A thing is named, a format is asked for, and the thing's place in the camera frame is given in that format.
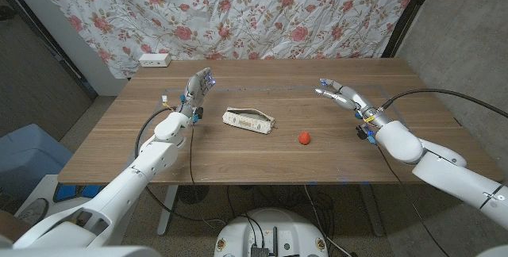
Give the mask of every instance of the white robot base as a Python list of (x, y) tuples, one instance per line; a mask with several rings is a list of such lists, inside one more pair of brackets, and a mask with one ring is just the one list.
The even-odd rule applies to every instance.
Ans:
[(328, 256), (325, 238), (319, 229), (298, 214), (285, 209), (262, 208), (247, 215), (254, 232), (247, 217), (235, 218), (219, 234), (214, 257)]

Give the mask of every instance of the electrical outlet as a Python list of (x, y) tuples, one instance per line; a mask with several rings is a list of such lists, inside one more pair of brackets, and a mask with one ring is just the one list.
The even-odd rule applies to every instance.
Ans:
[(167, 67), (170, 62), (169, 54), (143, 54), (140, 58), (142, 67)]

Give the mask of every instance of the robot finger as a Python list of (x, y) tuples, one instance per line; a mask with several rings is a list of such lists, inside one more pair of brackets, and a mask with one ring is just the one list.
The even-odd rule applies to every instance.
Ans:
[(335, 94), (323, 89), (316, 89), (316, 94), (322, 95), (324, 98), (335, 99)]
[(209, 67), (206, 67), (196, 73), (196, 75), (199, 77), (200, 80), (208, 80), (209, 77), (212, 75), (212, 72)]
[(199, 77), (196, 75), (193, 75), (190, 77), (189, 82), (187, 83), (187, 87), (185, 89), (186, 93), (185, 95), (195, 95), (196, 91), (201, 89), (201, 82)]
[(323, 86), (331, 86), (333, 87), (335, 90), (339, 90), (342, 85), (332, 79), (319, 79), (321, 81), (321, 84)]

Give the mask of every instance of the black connector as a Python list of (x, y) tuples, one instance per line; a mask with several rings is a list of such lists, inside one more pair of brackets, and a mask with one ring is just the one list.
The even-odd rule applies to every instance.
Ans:
[(365, 140), (368, 137), (361, 125), (356, 126), (356, 135), (358, 135), (361, 140)]
[(196, 114), (199, 119), (203, 119), (203, 108), (202, 107), (198, 107), (196, 109), (196, 111), (194, 112), (194, 114)]

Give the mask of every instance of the wire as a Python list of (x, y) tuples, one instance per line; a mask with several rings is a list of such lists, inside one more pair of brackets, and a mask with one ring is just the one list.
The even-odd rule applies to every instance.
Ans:
[[(188, 220), (188, 221), (202, 221), (201, 219), (195, 219), (195, 218), (190, 218), (190, 217), (185, 217), (177, 212), (175, 212), (174, 210), (172, 209), (169, 209), (164, 203), (162, 203), (160, 201), (159, 198), (156, 197), (155, 194), (153, 194), (153, 192), (148, 188), (148, 187), (145, 187), (144, 188), (148, 194), (153, 198), (154, 201), (157, 202), (157, 204), (160, 205), (161, 208), (163, 208), (164, 210), (167, 210), (169, 213), (172, 213), (172, 214), (175, 214), (177, 217), (181, 217), (183, 218), (184, 220)], [(218, 218), (212, 218), (212, 219), (208, 219), (207, 221), (220, 221), (220, 222), (224, 222), (223, 220), (221, 219), (218, 219)]]
[[(233, 203), (231, 202), (231, 198), (229, 197), (229, 185), (228, 185), (228, 186), (227, 186), (227, 188), (226, 188), (226, 195), (228, 196), (228, 203), (229, 203), (229, 207), (230, 207), (230, 209), (231, 209), (231, 212), (233, 213), (233, 218), (232, 218), (232, 219), (234, 219), (235, 217), (237, 217), (237, 215), (235, 214), (235, 209), (233, 208)], [(240, 217), (245, 217), (245, 218), (247, 218), (247, 220), (248, 220), (249, 224), (251, 225), (252, 232), (254, 233), (254, 244), (257, 246), (256, 230), (254, 230), (254, 226), (252, 226), (252, 222), (251, 222), (251, 220), (252, 220), (252, 221), (254, 221), (254, 220), (253, 220), (251, 217), (249, 217), (249, 216), (247, 215), (247, 213), (245, 213), (245, 214), (244, 214), (244, 216), (243, 216), (243, 215), (240, 215)], [(263, 247), (264, 247), (264, 237), (263, 237), (263, 231), (261, 230), (261, 227), (260, 227), (260, 225), (259, 225), (257, 222), (256, 222), (256, 224), (257, 224), (257, 226), (260, 228), (260, 231), (261, 231), (261, 238), (263, 239), (262, 245), (263, 245)]]
[(434, 236), (432, 235), (432, 233), (430, 233), (430, 230), (427, 228), (427, 225), (425, 225), (425, 222), (423, 222), (423, 218), (421, 218), (421, 215), (420, 215), (420, 212), (418, 212), (418, 209), (416, 208), (416, 205), (414, 205), (413, 203), (413, 200), (411, 200), (411, 196), (410, 194), (408, 193), (407, 191), (407, 188), (404, 186), (404, 183), (400, 180), (400, 178), (397, 176), (397, 174), (395, 174), (394, 170), (391, 168), (390, 164), (388, 163), (388, 160), (387, 160), (387, 157), (384, 155), (383, 153), (383, 150), (381, 150), (381, 148), (379, 147), (378, 144), (375, 145), (379, 152), (381, 153), (381, 155), (383, 156), (383, 159), (384, 159), (384, 162), (387, 164), (388, 168), (390, 168), (390, 171), (391, 173), (397, 178), (398, 182), (400, 183), (400, 186), (402, 187), (402, 191), (404, 192), (404, 194), (406, 195), (406, 198), (408, 199), (408, 201), (410, 201), (411, 205), (413, 206), (413, 209), (414, 211), (416, 212), (416, 214), (418, 215), (418, 218), (420, 219), (420, 222), (421, 222), (421, 225), (423, 225), (423, 227), (425, 228), (425, 230), (427, 231), (427, 233), (429, 234), (430, 238), (432, 238), (432, 240), (434, 241), (434, 243), (439, 247), (439, 249), (441, 249), (441, 251), (446, 255), (446, 256), (450, 256), (448, 255), (448, 253), (446, 253), (446, 251), (443, 249), (443, 247), (437, 242), (437, 240), (434, 238)]
[(229, 207), (231, 209), (231, 213), (233, 214), (233, 218), (235, 218), (235, 217), (237, 217), (237, 215), (235, 214), (235, 209), (233, 208), (233, 204), (231, 203), (231, 199), (229, 198), (229, 185), (227, 186), (225, 191), (226, 191), (226, 195), (228, 196), (228, 203), (229, 203)]
[(247, 217), (250, 221), (254, 221), (254, 223), (257, 225), (257, 227), (260, 229), (260, 232), (261, 232), (261, 248), (264, 248), (264, 234), (263, 234), (263, 229), (261, 229), (260, 227), (260, 224), (257, 223), (257, 221), (255, 221), (254, 219), (252, 219), (250, 216), (247, 215), (247, 213), (244, 213), (244, 215), (240, 215), (240, 217)]
[(252, 233), (254, 233), (254, 245), (256, 245), (256, 247), (257, 247), (256, 230), (254, 230), (254, 226), (252, 226), (251, 219), (250, 219), (250, 218), (247, 218), (247, 221), (248, 221), (248, 222), (249, 222), (249, 224), (251, 225), (251, 228), (252, 228)]
[(319, 221), (319, 217), (318, 217), (318, 211), (316, 210), (316, 207), (314, 206), (314, 202), (312, 201), (312, 198), (310, 197), (310, 194), (309, 194), (309, 191), (307, 190), (307, 185), (303, 185), (304, 189), (305, 189), (305, 192), (307, 194), (307, 197), (309, 198), (309, 201), (310, 201), (310, 204), (312, 205), (312, 209), (314, 210), (314, 215), (316, 216), (316, 220), (317, 220), (317, 224), (319, 225), (319, 228), (321, 229), (321, 233), (323, 234), (323, 236), (325, 236), (325, 238), (330, 241), (333, 245), (335, 245), (335, 247), (339, 248), (339, 250), (341, 250), (342, 252), (344, 252), (348, 257), (351, 257), (351, 255), (342, 247), (340, 247), (339, 245), (337, 245), (335, 242), (333, 242), (326, 234), (325, 232), (323, 231), (323, 227), (321, 226), (321, 222)]
[(464, 99), (467, 99), (468, 101), (470, 102), (474, 102), (476, 104), (479, 104), (483, 107), (486, 107), (496, 113), (499, 113), (501, 115), (503, 115), (504, 117), (508, 118), (508, 113), (500, 110), (499, 108), (495, 107), (495, 106), (492, 106), (486, 102), (482, 102), (481, 100), (479, 99), (476, 99), (476, 98), (472, 98), (466, 94), (461, 94), (461, 93), (458, 93), (458, 92), (455, 92), (455, 91), (451, 91), (451, 90), (440, 90), (440, 89), (419, 89), (419, 90), (408, 90), (408, 91), (405, 91), (401, 94), (397, 94), (395, 95), (393, 98), (390, 98), (388, 99), (387, 102), (385, 102), (383, 105), (381, 105), (381, 108), (382, 109), (387, 109), (397, 98), (401, 98), (405, 95), (408, 95), (408, 94), (416, 94), (416, 93), (422, 93), (422, 92), (434, 92), (434, 93), (441, 93), (441, 94), (451, 94), (451, 95), (455, 95), (459, 98), (464, 98)]
[[(194, 124), (195, 123), (192, 123), (192, 134), (190, 135), (190, 153), (189, 153), (189, 170), (190, 170), (190, 180), (192, 180), (192, 190), (194, 191), (194, 197), (196, 198), (196, 202), (198, 202), (199, 198), (198, 198), (198, 191), (196, 191), (196, 183), (194, 182), (194, 176), (192, 175), (192, 141), (194, 140)], [(205, 221), (205, 217), (203, 217), (203, 208), (201, 207), (201, 218), (202, 220), (208, 224), (208, 226), (210, 226), (211, 228), (215, 228), (214, 226), (212, 226), (211, 224), (209, 224), (208, 222)]]
[(136, 138), (136, 146), (134, 146), (134, 159), (137, 158), (137, 156), (140, 154), (140, 139), (141, 139), (141, 135), (143, 134), (143, 131), (144, 129), (146, 128), (146, 126), (148, 125), (148, 123), (150, 123), (150, 121), (152, 121), (153, 118), (155, 118), (157, 115), (159, 115), (159, 113), (162, 113), (164, 111), (167, 111), (167, 110), (171, 110), (169, 108), (163, 108), (163, 109), (159, 109), (157, 110), (156, 112), (154, 112), (149, 119), (147, 119), (147, 121), (143, 124), (143, 126), (141, 126), (141, 130), (139, 133), (137, 133), (137, 138)]
[[(140, 139), (141, 139), (141, 135), (143, 134), (143, 131), (144, 129), (146, 129), (148, 123), (150, 123), (150, 121), (152, 121), (153, 118), (155, 118), (158, 114), (164, 112), (164, 111), (167, 111), (167, 110), (172, 110), (172, 109), (169, 109), (169, 108), (163, 108), (163, 109), (159, 109), (157, 110), (156, 112), (154, 112), (148, 119), (147, 121), (143, 124), (143, 126), (141, 126), (141, 129), (139, 131), (139, 133), (137, 134), (137, 138), (136, 138), (136, 145), (134, 146), (134, 159), (137, 159), (137, 157), (139, 156), (139, 145), (140, 145)], [(175, 212), (174, 210), (172, 209), (169, 209), (163, 202), (160, 201), (159, 198), (156, 197), (155, 194), (153, 194), (153, 192), (148, 188), (148, 186), (146, 186), (144, 188), (148, 194), (150, 195), (150, 197), (152, 197), (152, 199), (160, 206), (162, 207), (164, 210), (168, 211), (169, 213), (172, 213), (174, 215), (176, 215), (177, 217), (181, 217), (183, 218), (184, 220), (188, 220), (188, 221), (205, 221), (207, 224), (208, 222), (207, 221), (220, 221), (221, 223), (225, 224), (225, 222), (222, 220), (222, 219), (219, 219), (219, 218), (211, 218), (211, 219), (207, 219), (207, 220), (204, 220), (204, 219), (194, 219), (194, 218), (190, 218), (190, 217), (185, 217), (177, 212)]]

